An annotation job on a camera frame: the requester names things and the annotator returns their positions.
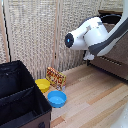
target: wicker screen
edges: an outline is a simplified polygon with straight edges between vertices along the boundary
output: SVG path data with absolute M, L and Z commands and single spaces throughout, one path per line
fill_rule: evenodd
M 123 0 L 102 0 L 102 9 L 122 8 Z
M 83 63 L 84 52 L 66 48 L 64 38 L 68 32 L 75 30 L 83 20 L 96 16 L 100 2 L 100 0 L 63 0 L 60 40 L 58 41 L 57 69 L 59 71 L 68 70 Z
M 12 61 L 21 60 L 34 79 L 52 65 L 55 0 L 5 0 Z
M 3 8 L 0 1 L 0 64 L 9 61 Z

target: yellow container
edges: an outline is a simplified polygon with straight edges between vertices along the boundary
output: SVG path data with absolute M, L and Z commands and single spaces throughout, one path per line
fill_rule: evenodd
M 35 83 L 37 84 L 42 93 L 45 93 L 49 90 L 50 82 L 48 80 L 38 79 L 35 81 Z

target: black storage bin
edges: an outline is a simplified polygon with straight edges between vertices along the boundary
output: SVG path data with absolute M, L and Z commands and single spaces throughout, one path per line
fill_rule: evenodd
M 21 61 L 0 65 L 0 128 L 50 128 L 51 110 Z

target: orange item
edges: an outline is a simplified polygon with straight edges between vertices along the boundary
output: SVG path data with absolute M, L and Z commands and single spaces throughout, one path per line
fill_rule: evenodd
M 66 76 L 54 68 L 48 67 L 46 73 L 46 79 L 59 91 L 65 90 Z

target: blue bowl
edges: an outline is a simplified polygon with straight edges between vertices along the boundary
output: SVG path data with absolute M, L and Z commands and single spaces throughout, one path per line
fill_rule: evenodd
M 50 105 L 54 108 L 60 108 L 64 106 L 67 100 L 67 96 L 65 95 L 65 93 L 58 90 L 49 92 L 47 98 Z

